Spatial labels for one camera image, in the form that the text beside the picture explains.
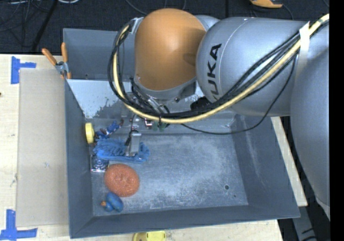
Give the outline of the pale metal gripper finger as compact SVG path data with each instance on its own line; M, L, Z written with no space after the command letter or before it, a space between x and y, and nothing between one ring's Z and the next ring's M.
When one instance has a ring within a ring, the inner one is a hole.
M141 142L141 133L139 132L132 132L131 133L131 141L129 146L129 154L130 156L134 156L139 153L140 150L140 142Z

